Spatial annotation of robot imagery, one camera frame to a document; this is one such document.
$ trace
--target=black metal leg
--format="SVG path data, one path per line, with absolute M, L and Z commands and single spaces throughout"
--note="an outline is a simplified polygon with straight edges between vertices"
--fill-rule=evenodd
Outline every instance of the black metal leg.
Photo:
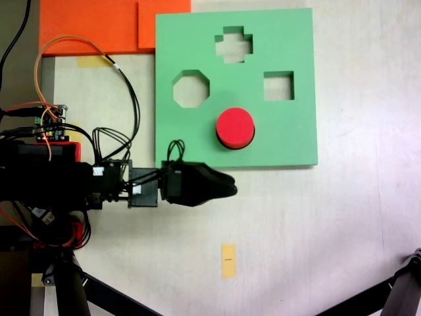
M 87 273 L 85 280 L 87 300 L 115 316 L 162 316 Z
M 393 282 L 389 278 L 317 316 L 369 316 L 383 308 Z
M 80 272 L 71 263 L 55 267 L 54 281 L 60 316 L 91 316 Z
M 420 273 L 409 269 L 397 277 L 380 316 L 415 316 L 420 298 Z

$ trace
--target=orange wire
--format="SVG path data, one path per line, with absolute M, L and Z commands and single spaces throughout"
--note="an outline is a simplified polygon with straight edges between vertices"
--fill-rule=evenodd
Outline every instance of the orange wire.
M 21 226 L 18 222 L 16 222 L 14 219 L 12 219 L 10 216 L 8 216 L 7 214 L 6 214 L 6 212 L 2 209 L 2 208 L 0 208 L 0 213 L 4 216 L 4 217 L 6 217 L 6 219 L 8 219 L 10 222 L 12 222 L 13 224 L 15 224 L 17 227 L 19 227 L 20 229 L 22 229 L 26 234 L 28 234 L 29 236 L 31 236 L 33 239 L 35 239 L 35 240 L 39 240 L 38 238 L 36 238 L 33 234 L 31 234 L 31 232 L 28 230 L 28 229 L 26 229 L 26 228 L 24 228 L 24 226 Z M 68 246 L 71 246 L 72 245 L 72 243 L 73 243 L 73 241 L 74 241 L 74 238 L 75 238 L 75 231 L 74 231 L 74 228 L 73 228 L 73 234 L 72 234 L 72 237 L 71 237 L 71 239 L 67 242 L 67 243 L 65 243 L 65 244 L 63 244 L 62 245 L 62 247 L 68 247 Z M 48 244 L 48 246 L 51 246 L 51 247 L 59 247 L 59 245 L 50 245 L 50 244 Z
M 44 130 L 44 128 L 42 127 L 42 122 L 44 121 L 44 115 L 46 114 L 46 112 L 49 110 L 49 107 L 48 108 L 46 108 L 45 109 L 45 111 L 42 113 L 42 115 L 41 115 L 41 122 L 39 123 L 39 125 L 41 126 L 41 130 L 42 130 L 42 134 L 43 134 L 43 136 L 44 136 L 44 140 L 45 140 L 45 144 L 47 145 L 47 147 L 48 147 L 48 154 L 49 154 L 49 158 L 48 158 L 48 161 L 51 161 L 51 146 L 50 146 L 50 143 L 48 142 L 48 137 L 47 137 L 47 135 L 45 135 L 45 130 Z
M 39 96 L 39 98 L 41 99 L 41 101 L 45 102 L 45 98 L 44 95 L 41 92 L 41 89 L 39 88 L 39 83 L 38 83 L 38 68 L 39 68 L 39 62 L 42 58 L 42 54 L 43 52 L 52 44 L 55 43 L 56 41 L 60 41 L 60 40 L 78 40 L 78 41 L 84 41 L 85 43 L 91 44 L 92 46 L 94 46 L 96 49 L 98 49 L 98 51 L 103 54 L 106 55 L 106 53 L 99 48 L 99 46 L 97 44 L 95 44 L 94 42 L 92 42 L 90 39 L 87 38 L 83 38 L 81 36 L 73 36 L 73 35 L 63 35 L 63 36 L 58 36 L 56 38 L 53 38 L 51 41 L 48 41 L 39 51 L 37 59 L 35 61 L 35 67 L 34 67 L 34 82 L 35 82 L 35 89 L 37 90 L 37 94 Z
M 13 224 L 15 224 L 20 229 L 22 229 L 26 234 L 28 234 L 29 236 L 31 236 L 33 239 L 38 240 L 38 238 L 36 238 L 33 234 L 31 234 L 29 232 L 29 230 L 26 230 L 25 228 L 23 228 L 22 226 L 20 226 L 18 222 L 16 222 L 14 219 L 12 219 L 11 217 L 9 217 L 2 208 L 0 208 L 0 213 L 3 214 L 3 216 L 6 217 L 8 220 L 10 220 L 10 222 L 12 222 Z

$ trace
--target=red wire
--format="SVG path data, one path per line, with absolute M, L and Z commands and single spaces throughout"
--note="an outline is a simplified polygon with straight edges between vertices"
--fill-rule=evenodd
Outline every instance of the red wire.
M 8 220 L 10 220 L 10 222 L 12 222 L 13 224 L 15 224 L 20 229 L 22 229 L 26 234 L 28 234 L 29 236 L 31 236 L 32 238 L 34 238 L 34 239 L 37 240 L 37 238 L 33 234 L 31 234 L 30 232 L 28 232 L 24 227 L 20 226 L 18 222 L 16 222 L 14 219 L 12 219 L 11 217 L 9 217 L 2 208 L 0 208 L 0 213 L 3 214 L 3 216 L 6 217 Z

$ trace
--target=wire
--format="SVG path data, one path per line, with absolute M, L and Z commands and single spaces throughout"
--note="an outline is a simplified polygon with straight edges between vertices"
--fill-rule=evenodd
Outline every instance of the wire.
M 38 240 L 33 234 L 31 234 L 29 232 L 29 230 L 25 229 L 24 227 L 22 227 L 18 222 L 16 222 L 14 219 L 12 219 L 11 217 L 9 217 L 6 212 L 0 208 L 0 213 L 6 217 L 6 219 L 8 219 L 10 222 L 12 222 L 13 224 L 15 224 L 17 227 L 19 227 L 20 229 L 22 229 L 26 234 L 28 234 L 30 237 L 32 237 L 34 240 Z
M 15 37 L 12 40 L 12 42 L 10 43 L 10 45 L 7 47 L 5 53 L 3 54 L 3 57 L 1 58 L 1 61 L 0 61 L 0 91 L 1 91 L 1 86 L 2 86 L 2 83 L 3 83 L 3 66 L 5 64 L 7 56 L 9 55 L 13 46 L 19 40 L 20 35 L 22 34 L 22 32 L 25 29 L 26 23 L 28 21 L 30 9 L 31 9 L 31 0 L 28 0 L 26 2 L 25 16 L 24 16 L 24 20 L 22 22 L 22 25 L 20 26 L 18 33 L 15 35 Z
M 37 91 L 37 94 L 39 96 L 39 98 L 41 99 L 41 101 L 45 102 L 45 98 L 41 92 L 41 89 L 39 88 L 39 83 L 38 83 L 38 68 L 39 68 L 39 62 L 42 58 L 42 54 L 44 53 L 44 51 L 52 44 L 55 43 L 57 41 L 61 41 L 61 40 L 78 40 L 78 41 L 83 41 L 85 43 L 88 43 L 92 46 L 94 46 L 101 54 L 106 55 L 106 53 L 94 42 L 92 42 L 90 39 L 87 38 L 83 38 L 81 36 L 73 36 L 73 35 L 63 35 L 63 36 L 59 36 L 56 38 L 53 38 L 51 41 L 48 41 L 39 51 L 37 59 L 35 61 L 35 67 L 34 67 L 34 82 L 35 82 L 35 89 Z
M 35 101 L 35 102 L 25 102 L 25 103 L 21 103 L 21 104 L 16 104 L 16 105 L 13 105 L 13 106 L 9 107 L 8 109 L 6 109 L 6 110 L 5 110 L 5 112 L 7 113 L 7 112 L 13 111 L 13 110 L 15 110 L 15 109 L 19 109 L 19 108 L 21 108 L 21 107 L 26 107 L 26 106 L 28 106 L 28 105 L 35 105 L 35 104 L 40 104 L 40 105 L 43 105 L 45 108 L 52 107 L 52 108 L 54 108 L 54 109 L 56 109 L 56 110 L 58 110 L 58 109 L 59 109 L 59 107 L 57 107 L 56 105 L 53 105 L 53 104 L 50 104 L 50 103 L 47 103 L 47 102 L 42 102 L 42 101 Z M 51 117 L 51 118 L 53 118 L 54 120 L 58 120 L 58 119 L 59 119 L 59 118 L 58 118 L 56 115 L 54 115 L 51 111 L 49 111 L 49 115 L 50 115 L 50 117 Z
M 175 160 L 175 161 L 170 161 L 170 156 L 171 156 L 172 150 L 176 146 L 178 148 L 178 153 L 179 153 L 178 159 Z M 134 186 L 139 186 L 139 185 L 142 185 L 142 184 L 145 184 L 145 183 L 154 181 L 156 179 L 159 179 L 162 175 L 168 173 L 168 171 L 175 164 L 181 163 L 183 161 L 183 156 L 184 156 L 184 151 L 185 150 L 186 150 L 186 145 L 185 145 L 185 143 L 184 143 L 183 140 L 173 140 L 173 141 L 171 141 L 170 142 L 170 145 L 168 145 L 168 150 L 167 150 L 167 153 L 166 153 L 166 162 L 168 164 L 165 167 L 161 168 L 161 169 L 154 170 L 152 172 L 149 172 L 147 174 L 144 174 L 143 176 L 139 176 L 137 178 L 130 179 L 127 182 L 123 182 L 124 189 L 127 192 L 129 192 L 129 189 L 130 188 L 133 188 Z M 142 182 L 136 182 L 136 183 L 134 183 L 135 181 L 138 181 L 138 180 L 141 180 L 141 179 L 146 178 L 148 176 L 151 176 L 152 174 L 156 174 L 156 175 L 155 176 L 152 176 L 151 178 L 148 178 L 147 180 L 144 180 Z
M 22 221 L 23 226 L 28 230 L 28 222 L 25 219 L 25 216 L 23 215 L 22 211 L 20 210 L 19 206 L 16 204 L 15 201 L 11 201 L 12 206 L 14 210 L 16 211 L 17 215 L 20 217 L 20 220 Z
M 28 133 L 28 132 L 31 133 L 30 134 L 31 136 L 43 134 L 42 131 L 37 132 L 37 130 L 39 130 L 40 128 L 41 128 L 40 126 L 26 126 L 26 127 L 16 128 L 14 130 L 2 131 L 0 132 L 0 142 L 27 137 L 28 134 L 25 134 L 25 133 Z M 62 130 L 71 130 L 74 132 L 81 133 L 89 140 L 89 142 L 92 145 L 95 162 L 99 161 L 99 156 L 95 149 L 95 144 L 93 143 L 91 136 L 79 126 L 71 125 L 67 123 L 54 123 L 54 124 L 43 125 L 43 128 L 51 128 L 53 130 L 54 128 L 60 128 Z
M 124 154 L 125 157 L 129 157 L 130 156 L 130 146 L 132 145 L 132 141 L 135 138 L 137 132 L 139 131 L 139 127 L 140 127 L 140 106 L 139 106 L 139 101 L 137 100 L 137 95 L 133 89 L 132 84 L 130 83 L 130 81 L 128 80 L 127 76 L 123 73 L 123 71 L 120 69 L 120 67 L 115 63 L 115 61 L 113 61 L 113 59 L 111 57 L 109 57 L 97 44 L 95 44 L 94 42 L 92 42 L 90 39 L 87 38 L 83 38 L 80 36 L 70 36 L 70 35 L 64 35 L 64 36 L 59 36 L 57 38 L 52 39 L 51 41 L 48 41 L 39 51 L 37 59 L 36 59 L 36 63 L 35 63 L 35 67 L 34 67 L 34 82 L 35 82 L 35 87 L 36 87 L 36 91 L 37 94 L 39 96 L 39 98 L 45 102 L 45 98 L 41 92 L 41 89 L 39 88 L 39 82 L 38 82 L 38 69 L 39 69 L 39 62 L 42 58 L 42 54 L 43 52 L 53 43 L 57 42 L 57 41 L 62 41 L 62 40 L 78 40 L 78 41 L 83 41 L 85 43 L 88 43 L 92 46 L 94 46 L 102 55 L 104 55 L 104 57 L 106 59 L 108 59 L 112 65 L 115 67 L 115 69 L 117 69 L 117 71 L 120 73 L 121 77 L 123 78 L 123 81 L 126 83 L 128 90 L 129 90 L 129 94 L 130 97 L 132 99 L 132 104 L 133 104 L 133 111 L 134 111 L 134 127 L 133 127 L 133 133 L 132 133 L 132 137 L 128 138 L 127 136 L 123 135 L 120 132 L 117 132 L 116 130 L 112 130 L 110 128 L 96 128 L 93 132 L 92 132 L 92 138 L 94 139 L 94 150 L 96 151 L 96 153 L 98 154 L 98 160 L 97 161 L 104 161 L 107 159 L 110 159 L 111 157 L 113 157 L 114 155 L 116 155 L 117 153 L 120 153 L 121 151 L 126 149 L 126 153 Z M 120 140 L 117 140 L 118 142 L 121 143 L 121 146 L 118 147 L 116 150 L 112 151 L 110 154 L 108 154 L 105 157 L 102 157 L 102 153 L 101 153 L 101 149 L 100 149 L 100 145 L 99 145 L 99 133 L 102 132 L 104 134 L 106 134 L 107 136 L 114 138 L 115 140 L 117 140 L 116 138 L 118 138 L 119 136 L 122 136 L 124 138 L 126 138 L 126 141 L 124 142 L 120 142 Z
M 51 247 L 70 247 L 73 242 L 74 239 L 76 237 L 76 232 L 74 230 L 74 227 L 72 227 L 72 237 L 69 239 L 69 241 L 67 241 L 66 243 L 64 243 L 63 245 L 54 245 L 54 244 L 49 244 L 48 242 L 44 242 L 43 240 L 40 240 L 38 237 L 35 237 L 35 234 L 33 234 L 30 229 L 29 229 L 29 225 L 28 222 L 26 222 L 26 219 L 22 213 L 22 210 L 20 209 L 20 207 L 18 206 L 18 204 L 15 201 L 11 201 L 12 206 L 14 208 L 14 210 L 16 211 L 16 214 L 18 215 L 18 217 L 20 217 L 20 220 L 22 221 L 22 226 L 26 229 L 26 232 L 35 240 L 38 240 L 42 243 L 44 243 L 47 246 L 51 246 Z
M 43 137 L 44 137 L 44 140 L 45 140 L 45 144 L 47 145 L 47 147 L 48 147 L 48 155 L 49 155 L 49 157 L 48 157 L 48 161 L 51 161 L 51 146 L 50 146 L 50 143 L 48 142 L 48 137 L 47 137 L 47 135 L 45 134 L 45 130 L 44 130 L 44 128 L 42 127 L 42 122 L 44 121 L 44 115 L 46 114 L 46 112 L 49 110 L 49 108 L 46 108 L 45 109 L 45 111 L 42 113 L 42 115 L 41 115 L 41 122 L 39 123 L 39 125 L 40 125 L 40 127 L 41 127 L 41 130 L 42 130 L 42 134 L 43 134 Z

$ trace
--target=octagonal hole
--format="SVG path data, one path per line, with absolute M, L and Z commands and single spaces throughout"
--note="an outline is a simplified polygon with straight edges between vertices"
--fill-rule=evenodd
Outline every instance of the octagonal hole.
M 172 84 L 174 101 L 181 107 L 200 107 L 210 95 L 211 83 L 200 70 L 183 70 Z

